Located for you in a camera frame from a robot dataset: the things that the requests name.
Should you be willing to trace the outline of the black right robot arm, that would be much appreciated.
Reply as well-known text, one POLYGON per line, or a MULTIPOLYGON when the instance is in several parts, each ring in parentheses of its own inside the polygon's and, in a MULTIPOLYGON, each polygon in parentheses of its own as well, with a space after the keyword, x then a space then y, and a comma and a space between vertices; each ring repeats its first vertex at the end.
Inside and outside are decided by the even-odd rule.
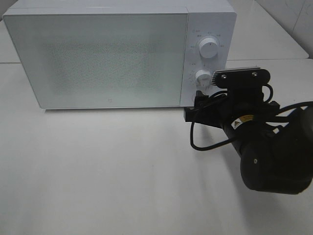
POLYGON ((313 180, 313 104, 284 108, 264 101, 261 88, 196 93, 194 107, 184 109, 191 124, 222 129, 227 139, 196 150, 231 143, 240 156, 244 184, 251 190, 299 194, 313 180))

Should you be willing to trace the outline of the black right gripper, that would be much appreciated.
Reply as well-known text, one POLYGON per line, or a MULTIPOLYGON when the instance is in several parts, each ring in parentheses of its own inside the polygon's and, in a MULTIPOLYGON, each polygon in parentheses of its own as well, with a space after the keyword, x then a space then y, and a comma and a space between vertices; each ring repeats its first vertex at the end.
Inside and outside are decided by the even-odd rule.
POLYGON ((197 90, 192 108, 184 109, 184 120, 223 129, 244 115, 259 115, 277 111, 275 101, 264 101, 262 87, 228 89, 209 96, 197 90))

